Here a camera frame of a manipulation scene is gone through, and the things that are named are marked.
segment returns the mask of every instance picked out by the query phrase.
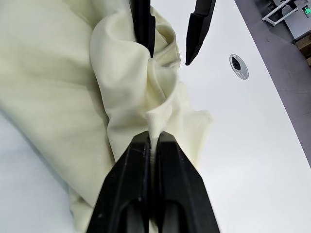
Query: white tabletop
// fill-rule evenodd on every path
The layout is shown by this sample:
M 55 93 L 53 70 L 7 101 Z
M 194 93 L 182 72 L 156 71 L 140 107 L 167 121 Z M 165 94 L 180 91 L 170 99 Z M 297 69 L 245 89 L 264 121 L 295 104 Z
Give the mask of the white tabletop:
M 195 0 L 152 4 L 173 25 L 184 63 Z M 248 80 L 232 71 L 233 53 Z M 195 108 L 214 118 L 199 171 L 221 232 L 309 233 L 311 170 L 234 0 L 217 0 L 204 45 L 180 76 Z M 72 233 L 66 186 L 2 117 L 0 128 L 0 232 Z
M 154 6 L 175 29 L 185 60 L 195 0 Z M 247 80 L 231 69 L 233 53 L 247 64 Z M 199 171 L 221 232 L 311 232 L 311 169 L 234 0 L 216 0 L 204 45 L 180 76 L 195 108 L 214 118 Z

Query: gray floor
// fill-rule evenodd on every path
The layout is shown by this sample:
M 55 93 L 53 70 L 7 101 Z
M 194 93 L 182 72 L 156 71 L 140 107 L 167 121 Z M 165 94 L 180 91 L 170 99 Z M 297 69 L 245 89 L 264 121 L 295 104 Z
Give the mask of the gray floor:
M 311 68 L 285 24 L 261 20 L 264 0 L 235 0 L 311 165 Z

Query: green light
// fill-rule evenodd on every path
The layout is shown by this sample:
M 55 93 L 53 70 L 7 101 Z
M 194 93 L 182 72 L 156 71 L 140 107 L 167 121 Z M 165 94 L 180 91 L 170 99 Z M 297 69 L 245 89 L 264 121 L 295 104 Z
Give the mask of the green light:
M 309 7 L 305 7 L 304 11 L 306 15 L 311 13 L 311 9 Z

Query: wrinkled cloth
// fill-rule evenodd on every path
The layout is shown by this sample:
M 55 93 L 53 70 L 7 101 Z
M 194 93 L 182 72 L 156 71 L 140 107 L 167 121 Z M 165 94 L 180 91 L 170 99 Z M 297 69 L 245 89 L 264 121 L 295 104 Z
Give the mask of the wrinkled cloth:
M 175 136 L 193 164 L 210 116 L 178 80 L 175 34 L 156 17 L 155 54 L 136 43 L 127 0 L 1 0 L 0 108 L 68 183 L 85 232 L 106 174 L 133 136 Z

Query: crumpled fabric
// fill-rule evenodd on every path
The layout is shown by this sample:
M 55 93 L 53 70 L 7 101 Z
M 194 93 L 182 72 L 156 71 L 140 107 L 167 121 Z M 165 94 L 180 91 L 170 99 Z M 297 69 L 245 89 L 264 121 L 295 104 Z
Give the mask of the crumpled fabric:
M 1 0 L 0 108 L 68 183 L 85 232 L 106 174 L 133 136 L 162 131 L 196 165 L 211 123 L 178 80 L 170 24 L 155 53 L 136 43 L 128 0 Z

